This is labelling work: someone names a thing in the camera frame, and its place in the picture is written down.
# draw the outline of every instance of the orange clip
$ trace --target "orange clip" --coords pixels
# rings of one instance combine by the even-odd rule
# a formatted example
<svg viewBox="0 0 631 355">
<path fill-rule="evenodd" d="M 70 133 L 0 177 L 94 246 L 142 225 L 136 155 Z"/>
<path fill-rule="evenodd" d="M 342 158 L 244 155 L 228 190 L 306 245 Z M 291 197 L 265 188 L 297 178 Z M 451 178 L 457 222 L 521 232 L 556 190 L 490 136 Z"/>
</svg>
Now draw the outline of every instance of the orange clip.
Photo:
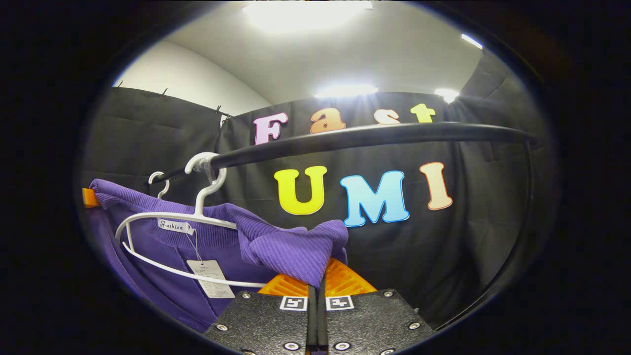
<svg viewBox="0 0 631 355">
<path fill-rule="evenodd" d="M 101 205 L 97 200 L 97 196 L 94 194 L 94 190 L 84 188 L 81 190 L 83 192 L 83 204 L 85 208 L 93 208 Z"/>
</svg>

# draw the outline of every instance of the white plastic hanger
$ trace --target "white plastic hanger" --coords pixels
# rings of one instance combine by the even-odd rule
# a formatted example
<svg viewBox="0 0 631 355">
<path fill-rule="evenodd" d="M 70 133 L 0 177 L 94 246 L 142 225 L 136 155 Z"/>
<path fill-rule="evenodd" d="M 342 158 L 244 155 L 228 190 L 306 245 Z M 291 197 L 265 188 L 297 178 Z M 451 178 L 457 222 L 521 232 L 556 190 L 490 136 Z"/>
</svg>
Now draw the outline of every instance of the white plastic hanger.
<svg viewBox="0 0 631 355">
<path fill-rule="evenodd" d="M 208 159 L 217 156 L 217 153 L 211 153 L 211 152 L 205 152 L 205 153 L 199 153 L 197 155 L 195 155 L 193 158 L 191 158 L 189 160 L 189 162 L 186 164 L 186 167 L 184 168 L 184 172 L 186 174 L 190 174 L 193 170 L 193 167 L 198 164 L 200 161 L 204 160 L 204 159 Z M 151 176 L 153 175 L 158 175 L 158 173 L 161 174 L 161 172 L 154 172 Z M 214 193 L 215 191 L 217 191 L 218 189 L 221 188 L 221 186 L 223 185 L 223 183 L 226 181 L 226 173 L 227 173 L 227 169 L 226 168 L 221 168 L 219 169 L 219 176 L 217 177 L 217 180 L 213 181 L 210 186 L 203 188 L 202 190 L 199 191 L 198 195 L 197 195 L 197 200 L 195 202 L 195 213 L 193 213 L 192 215 L 190 214 L 179 214 L 179 213 L 172 213 L 172 212 L 143 212 L 140 214 L 135 214 L 135 215 L 131 215 L 129 217 L 127 217 L 125 220 L 123 220 L 121 222 L 121 224 L 118 226 L 118 229 L 116 229 L 116 235 L 115 238 L 116 240 L 120 240 L 121 238 L 121 234 L 122 234 L 122 230 L 123 228 L 127 229 L 127 240 L 129 241 L 129 246 L 127 246 L 127 244 L 125 242 L 122 242 L 122 245 L 125 247 L 125 249 L 127 249 L 127 251 L 132 254 L 133 256 L 135 256 L 136 258 L 139 258 L 140 260 L 143 260 L 146 263 L 149 263 L 155 267 L 161 268 L 162 270 L 166 270 L 169 272 L 172 272 L 174 274 L 177 275 L 181 275 L 184 277 L 188 277 L 191 279 L 196 279 L 196 280 L 201 280 L 201 281 L 208 281 L 208 282 L 214 282 L 215 284 L 223 284 L 223 285 L 230 285 L 230 286 L 242 286 L 242 287 L 264 287 L 265 284 L 260 284 L 257 282 L 241 282 L 241 281 L 229 281 L 229 280 L 221 280 L 221 279 L 214 279 L 212 277 L 205 277 L 205 276 L 198 276 L 195 274 L 191 274 L 190 272 L 183 272 L 174 268 L 170 268 L 166 265 L 162 265 L 161 263 L 158 262 L 154 262 L 153 260 L 149 259 L 149 258 L 145 258 L 144 256 L 138 254 L 137 252 L 134 251 L 134 243 L 132 242 L 131 239 L 131 229 L 129 228 L 129 223 L 134 221 L 134 220 L 138 220 L 138 219 L 144 219 L 144 218 L 171 218 L 171 219 L 180 219 L 180 220 L 190 220 L 193 222 L 200 222 L 200 223 L 205 223 L 205 224 L 212 224 L 214 226 L 220 226 L 220 227 L 226 227 L 226 228 L 231 228 L 231 229 L 236 229 L 237 225 L 231 222 L 227 222 L 225 220 L 220 220 L 220 219 L 214 219 L 211 217 L 206 217 L 202 214 L 203 210 L 204 210 L 204 199 L 206 198 L 206 196 Z M 167 187 L 161 191 L 160 193 L 163 194 L 168 190 L 168 181 L 167 181 Z"/>
<path fill-rule="evenodd" d="M 162 174 L 164 174 L 162 171 L 156 171 L 153 174 L 151 174 L 151 176 L 149 177 L 149 185 L 153 184 L 153 178 L 155 178 L 158 175 L 162 175 Z M 164 187 L 164 189 L 158 193 L 158 199 L 159 200 L 162 200 L 162 196 L 164 196 L 164 194 L 167 193 L 167 191 L 168 191 L 168 187 L 169 187 L 168 180 L 166 181 L 166 183 L 167 183 L 167 185 Z"/>
</svg>

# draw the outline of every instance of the white wall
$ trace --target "white wall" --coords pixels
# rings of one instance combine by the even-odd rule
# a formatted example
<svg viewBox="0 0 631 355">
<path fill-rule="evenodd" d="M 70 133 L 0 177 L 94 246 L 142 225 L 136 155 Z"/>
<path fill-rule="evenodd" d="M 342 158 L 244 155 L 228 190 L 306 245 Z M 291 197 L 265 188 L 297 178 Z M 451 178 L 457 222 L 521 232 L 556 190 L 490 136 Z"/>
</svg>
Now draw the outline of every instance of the white wall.
<svg viewBox="0 0 631 355">
<path fill-rule="evenodd" d="M 245 83 L 205 57 L 161 41 L 138 57 L 112 84 L 193 102 L 233 116 L 271 104 Z"/>
</svg>

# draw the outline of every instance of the purple sweater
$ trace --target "purple sweater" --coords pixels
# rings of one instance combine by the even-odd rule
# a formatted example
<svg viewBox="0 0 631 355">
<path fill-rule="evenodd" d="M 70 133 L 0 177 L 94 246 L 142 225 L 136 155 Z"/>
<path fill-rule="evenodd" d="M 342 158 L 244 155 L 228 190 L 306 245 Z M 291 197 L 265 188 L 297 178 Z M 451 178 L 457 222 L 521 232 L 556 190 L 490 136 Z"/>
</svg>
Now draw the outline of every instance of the purple sweater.
<svg viewBox="0 0 631 355">
<path fill-rule="evenodd" d="M 177 212 L 192 214 L 194 207 L 159 200 L 105 180 L 94 180 L 90 188 L 101 207 L 87 210 L 93 238 L 99 252 L 117 275 L 139 297 L 148 299 L 182 323 L 204 332 L 232 299 L 208 298 L 199 282 L 159 269 L 131 256 L 114 239 L 119 224 L 141 212 Z M 198 251 L 202 260 L 216 260 L 227 280 L 267 283 L 277 274 L 289 275 L 318 287 L 330 257 L 346 263 L 344 246 L 346 226 L 330 220 L 308 231 L 304 227 L 283 229 L 271 226 L 254 214 L 230 203 L 204 207 L 207 217 L 236 223 L 237 230 L 187 222 L 197 230 Z M 130 223 L 134 249 L 156 262 L 185 272 L 192 272 L 187 260 L 197 256 L 187 234 L 158 227 L 156 218 Z M 195 237 L 189 236 L 195 243 Z M 127 239 L 123 232 L 121 239 Z M 236 294 L 251 287 L 230 286 Z"/>
</svg>

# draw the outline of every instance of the ribbed purple knit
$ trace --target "ribbed purple knit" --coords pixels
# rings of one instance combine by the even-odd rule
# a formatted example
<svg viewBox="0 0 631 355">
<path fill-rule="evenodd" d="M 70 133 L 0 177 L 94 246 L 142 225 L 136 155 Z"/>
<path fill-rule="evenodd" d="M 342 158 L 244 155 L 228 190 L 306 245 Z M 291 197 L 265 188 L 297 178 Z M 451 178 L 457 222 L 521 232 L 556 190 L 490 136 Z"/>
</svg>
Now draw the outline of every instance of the ribbed purple knit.
<svg viewBox="0 0 631 355">
<path fill-rule="evenodd" d="M 194 212 L 192 206 L 159 200 L 101 179 L 94 180 L 90 188 L 95 190 L 102 208 L 108 210 L 116 222 L 141 212 Z M 229 248 L 238 244 L 244 262 L 268 267 L 314 287 L 319 287 L 331 257 L 346 263 L 344 246 L 348 241 L 348 231 L 341 220 L 330 220 L 311 230 L 304 227 L 283 229 L 231 203 L 204 207 L 203 214 L 233 222 L 237 230 L 188 220 L 167 220 L 188 222 L 195 228 L 199 250 Z M 134 240 L 151 236 L 168 246 L 191 248 L 185 234 L 158 228 L 156 219 L 136 220 L 130 226 Z"/>
</svg>

